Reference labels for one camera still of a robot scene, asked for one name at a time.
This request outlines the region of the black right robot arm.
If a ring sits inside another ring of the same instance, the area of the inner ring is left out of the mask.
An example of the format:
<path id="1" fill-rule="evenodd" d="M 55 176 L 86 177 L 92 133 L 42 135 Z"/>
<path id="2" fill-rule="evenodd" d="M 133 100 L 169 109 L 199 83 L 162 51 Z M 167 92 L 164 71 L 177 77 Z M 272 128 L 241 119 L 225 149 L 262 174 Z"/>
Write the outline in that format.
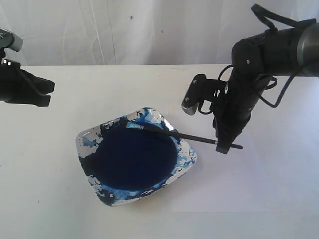
<path id="1" fill-rule="evenodd" d="M 276 108 L 296 76 L 319 75 L 319 24 L 315 19 L 298 22 L 293 28 L 268 29 L 245 38 L 232 49 L 233 70 L 214 108 L 216 151 L 227 154 L 231 144 L 251 118 L 261 100 Z M 262 97 L 274 76 L 288 76 L 275 103 Z"/>

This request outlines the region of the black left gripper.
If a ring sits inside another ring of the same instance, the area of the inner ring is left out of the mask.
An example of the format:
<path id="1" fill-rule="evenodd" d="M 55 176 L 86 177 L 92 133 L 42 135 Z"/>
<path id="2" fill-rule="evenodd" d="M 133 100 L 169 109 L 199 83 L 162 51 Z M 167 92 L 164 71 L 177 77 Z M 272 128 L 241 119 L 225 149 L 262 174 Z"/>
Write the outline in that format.
<path id="1" fill-rule="evenodd" d="M 30 83 L 43 95 L 31 94 Z M 28 104 L 37 107 L 49 106 L 55 83 L 37 77 L 20 68 L 16 61 L 5 59 L 0 49 L 0 100 L 9 104 Z"/>

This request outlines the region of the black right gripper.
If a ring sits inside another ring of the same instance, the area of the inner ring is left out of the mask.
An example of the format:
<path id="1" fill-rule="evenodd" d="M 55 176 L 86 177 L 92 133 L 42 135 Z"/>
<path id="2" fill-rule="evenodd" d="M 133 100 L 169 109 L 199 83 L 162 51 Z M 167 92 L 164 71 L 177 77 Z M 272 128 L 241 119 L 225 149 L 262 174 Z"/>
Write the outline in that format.
<path id="1" fill-rule="evenodd" d="M 214 107 L 213 127 L 217 137 L 216 151 L 228 153 L 236 137 L 251 117 L 252 109 L 259 100 L 258 95 L 267 88 L 272 76 L 241 75 L 232 72 L 226 89 L 218 97 Z"/>

